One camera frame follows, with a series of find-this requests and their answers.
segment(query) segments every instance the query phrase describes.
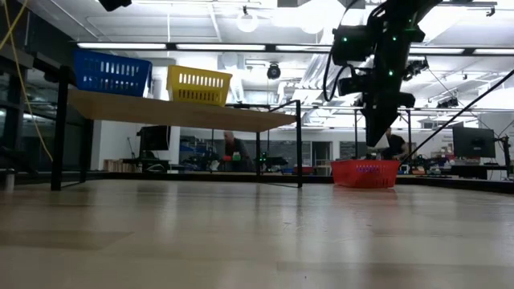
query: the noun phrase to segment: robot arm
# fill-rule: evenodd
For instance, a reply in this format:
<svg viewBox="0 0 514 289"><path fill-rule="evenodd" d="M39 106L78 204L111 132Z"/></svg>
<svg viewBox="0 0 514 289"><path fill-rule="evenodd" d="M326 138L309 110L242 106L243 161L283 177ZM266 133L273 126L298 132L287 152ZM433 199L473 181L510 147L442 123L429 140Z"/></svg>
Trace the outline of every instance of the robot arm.
<svg viewBox="0 0 514 289"><path fill-rule="evenodd" d="M339 26L333 31L333 62L352 68L350 78L338 81L339 92L342 96L362 93L357 104L363 107L368 146L375 146L396 120L398 107L414 106L414 96L400 92L410 44L425 38L418 23L441 1L388 0L373 10L366 26ZM371 55L373 68L361 74L348 64L365 61Z"/></svg>

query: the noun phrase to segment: cable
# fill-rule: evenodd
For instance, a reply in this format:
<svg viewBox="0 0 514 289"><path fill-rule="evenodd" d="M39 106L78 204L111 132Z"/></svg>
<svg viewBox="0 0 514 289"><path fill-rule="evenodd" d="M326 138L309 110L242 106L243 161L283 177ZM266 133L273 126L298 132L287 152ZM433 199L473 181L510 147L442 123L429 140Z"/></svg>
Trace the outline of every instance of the cable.
<svg viewBox="0 0 514 289"><path fill-rule="evenodd" d="M514 120L513 120L513 121L511 121L511 123L510 123L510 124L508 124L508 125L504 128L504 130L503 130L503 131L501 131L501 132L500 132L500 134L498 135L498 138L500 138L500 136L502 135L502 133L504 133L506 130L508 130L508 127L510 127L510 126L511 126L511 124L514 124Z"/></svg>
<svg viewBox="0 0 514 289"><path fill-rule="evenodd" d="M23 7L22 7L22 10L20 11L20 13L22 13L24 7L27 5L27 2L28 2L28 0L26 0L23 3ZM4 11L6 12L6 21L7 21L7 26L9 27L9 32L8 32L7 36L9 36L10 42L11 42L11 46L13 48L14 61L16 62L16 70L18 71L18 78L19 78L19 82L20 82L21 87L22 87L22 92L23 92L23 96L25 98L25 103L27 104L27 108L29 109L29 113L31 114L32 122L34 123L35 130L38 133L39 140L41 141L41 145L43 146L44 151L47 153L48 157L50 158L50 161L53 162L54 158L51 156L51 153L48 150L47 145L45 144L45 140L43 139L43 136L41 135L41 132L39 131L38 123L37 123L37 121L36 121L36 119L34 117L34 113L32 112L31 102L29 101L29 98L27 96L27 89L25 88L25 83L23 82L22 70L19 67L18 53L16 52L16 46L14 44L14 37L13 37L13 35L11 33L12 30L13 30L12 28L14 26L11 26L11 24L10 24L10 20L9 20L10 16L9 16L9 9L7 8L7 3L5 3L5 5L4 5Z"/></svg>
<svg viewBox="0 0 514 289"><path fill-rule="evenodd" d="M343 71L345 70L345 68L347 67L350 67L350 69L352 69L352 66L347 64L347 65L344 65L343 67L341 67L341 69L339 70L339 72L337 72L337 75L336 75L336 78L334 79L334 85L332 87L332 91L330 92L330 97L327 96L327 74L325 74L325 77L323 78L323 97L324 99L327 101L327 102L330 102L332 101L332 99L334 98L334 95L336 94L336 89L337 89L337 80L339 79L339 77L341 76L341 73L343 73Z"/></svg>
<svg viewBox="0 0 514 289"><path fill-rule="evenodd" d="M359 2L359 0L353 0L353 2L351 2L350 5L348 5L348 8L345 9L345 12L343 13L343 16L341 17L341 20L339 21L339 25L342 25L343 19L345 18L345 15L346 15L346 12L348 12L348 10L350 10L357 2Z"/></svg>
<svg viewBox="0 0 514 289"><path fill-rule="evenodd" d="M18 24L19 19L22 17L23 11L25 10L25 8L27 8L27 3L28 2L29 2L29 0L25 0L25 2L22 5L22 9L20 9L20 11L18 12L18 15L14 19L13 24L11 26L10 25L10 20L9 20L9 12L8 12L8 9L7 9L7 0L4 1L4 6L6 7L7 24L9 25L9 30L7 31L6 36L2 39L2 42L0 43L0 50L6 44L7 39L13 34L14 28L16 27L16 24Z"/></svg>
<svg viewBox="0 0 514 289"><path fill-rule="evenodd" d="M503 84L507 79L511 78L511 76L514 75L514 70L510 71L502 80L500 80L497 84L493 85L491 88L489 88L484 94L477 97L473 101L471 101L465 108L463 108L460 112L457 112L456 115L450 118L449 121L447 121L445 124L443 124L438 130L436 130L434 133L432 133L426 140L424 140L412 153L409 154L409 156L402 162L402 165L409 160L423 145L425 145L429 140L432 139L436 134L441 132L446 126L448 126L452 121L454 121L457 117L459 117L461 114L463 114L466 110L468 110L470 107L475 105L477 102L479 102L481 99L483 99L485 96L487 96L489 93L493 92L495 89L497 89L501 84Z"/></svg>
<svg viewBox="0 0 514 289"><path fill-rule="evenodd" d="M428 68L428 71L429 71L429 72L430 72L430 73L435 77L435 79L436 79L436 80L437 80L437 81L438 81L438 82L443 86L443 88L444 88L444 89L446 89L446 90L447 90L447 92L451 94L450 89L448 89L448 88L447 88L447 86L446 86L446 85L444 85L444 83L439 79L439 77L437 77L437 76L434 74L434 72L432 72L432 70L431 70L430 68ZM463 105L463 106L464 106L464 104L463 104L460 100L457 100L457 101L459 102L459 104L461 104L461 105ZM473 113L473 112L471 112L471 111L469 111L469 113L471 113L471 115L472 115L472 116L474 116L474 117L475 117L475 118L476 118L476 119L477 119L477 120L478 120L478 121L479 121L479 122L480 122L484 127L489 128L489 126L488 126L487 124L485 124L482 120L480 120L480 119L479 119L479 117L478 117L475 113Z"/></svg>
<svg viewBox="0 0 514 289"><path fill-rule="evenodd" d="M359 0L353 0L350 5L348 5L348 8L345 9L345 12L343 13L343 16L341 17L341 20L339 21L339 26L342 25L343 23L343 19L345 18L345 15L346 13L358 2ZM328 72L330 71L330 62L332 61L332 53L333 53L333 46L332 48L330 49L330 52L328 53L328 58L327 58L327 65L325 67L325 70L324 70L324 75L323 75L323 97L326 101L332 101L332 98L334 96L334 93L335 93L335 89L332 90L332 95L330 96L330 98L327 96L327 78L328 78ZM345 67L341 68L339 70L339 73L337 73L337 77L336 77L336 84L334 85L334 87L337 85L337 80L339 79L339 75L341 75L341 72L345 69Z"/></svg>
<svg viewBox="0 0 514 289"><path fill-rule="evenodd" d="M434 74L434 72L432 72L432 70L430 68L428 68L428 71L430 71L430 73L435 77L435 79L444 87L444 89L447 90L448 93L450 93L451 95L451 92L450 90L447 88L446 85L444 85L444 83ZM459 102L459 104L461 104L462 106L464 106L464 104L460 101L460 100L457 100ZM492 130L492 133L495 134L496 138L500 138L500 135L503 133L501 132L500 134L496 134L495 130L490 128L487 124L485 124L475 113L473 113L472 111L469 111L469 113L471 113L472 116L474 116L476 118L476 120L478 120L484 127L488 128L488 129L491 129ZM495 142L499 148L501 149L502 152L504 152L504 148L502 148L501 144Z"/></svg>

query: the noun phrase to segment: wooden floor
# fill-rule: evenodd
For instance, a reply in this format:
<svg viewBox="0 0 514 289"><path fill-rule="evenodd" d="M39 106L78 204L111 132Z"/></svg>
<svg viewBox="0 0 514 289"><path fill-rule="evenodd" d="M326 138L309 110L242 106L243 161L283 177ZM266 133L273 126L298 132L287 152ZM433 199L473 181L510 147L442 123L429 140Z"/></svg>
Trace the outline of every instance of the wooden floor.
<svg viewBox="0 0 514 289"><path fill-rule="evenodd" d="M0 194L0 288L512 288L514 197L90 181Z"/></svg>

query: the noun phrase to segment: blue basket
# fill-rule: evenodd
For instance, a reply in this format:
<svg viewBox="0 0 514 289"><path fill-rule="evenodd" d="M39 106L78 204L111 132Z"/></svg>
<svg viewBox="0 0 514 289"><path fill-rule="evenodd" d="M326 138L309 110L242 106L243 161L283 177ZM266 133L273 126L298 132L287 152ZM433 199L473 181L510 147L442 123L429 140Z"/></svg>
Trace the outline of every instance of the blue basket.
<svg viewBox="0 0 514 289"><path fill-rule="evenodd" d="M147 80L150 87L152 63L149 61L85 50L74 51L74 57L80 90L143 96Z"/></svg>

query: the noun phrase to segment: yellow cable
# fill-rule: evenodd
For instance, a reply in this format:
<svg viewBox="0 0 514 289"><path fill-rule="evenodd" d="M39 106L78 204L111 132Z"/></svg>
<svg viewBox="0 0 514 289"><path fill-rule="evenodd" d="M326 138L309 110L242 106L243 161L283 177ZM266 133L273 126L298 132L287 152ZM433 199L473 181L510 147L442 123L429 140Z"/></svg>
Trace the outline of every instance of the yellow cable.
<svg viewBox="0 0 514 289"><path fill-rule="evenodd" d="M14 28L16 27L16 24L18 24L18 21L19 19L22 17L23 15L23 11L25 10L25 8L27 7L27 3L29 2L29 0L25 0L25 2L23 3L23 6L22 6L22 9L19 11L18 13L18 16L16 16L16 18L14 19L13 21L13 25L10 26L9 30L7 31L7 34L6 34L6 37L4 37L2 39L2 42L0 43L0 50L3 48L3 46L6 44L7 42L7 39L13 34L13 30ZM7 7L7 0L4 0L4 6ZM7 22L9 23L10 20L9 20L9 16L7 14Z"/></svg>
<svg viewBox="0 0 514 289"><path fill-rule="evenodd" d="M28 2L28 0L25 1L25 3L23 4L23 7L25 7L27 2ZM6 11L7 26L9 27L9 32L11 32L13 26L10 25L9 9L7 8L7 2L5 3L4 8L5 8L5 11ZM39 139L41 140L41 145L43 146L43 149L47 153L48 157L50 157L50 161L54 161L54 158L51 157L51 154L50 154L50 152L47 149L47 145L45 144L43 136L41 135L41 132L39 131L39 126L38 126L38 123L37 123L37 121L36 121L36 119L34 117L34 113L32 113L31 103L29 102L29 98L27 97L27 90L25 88L25 83L23 82L22 70L19 68L18 53L16 52L16 46L14 45L14 37L13 37L12 33L9 34L8 36L10 37L10 42L11 42L11 45L13 47L14 61L16 62L16 70L18 70L19 82L20 82L20 84L22 86L22 92L23 92L23 96L25 97L25 103L27 104L27 107L29 108L29 113L32 116L32 122L34 122L35 130L38 133Z"/></svg>

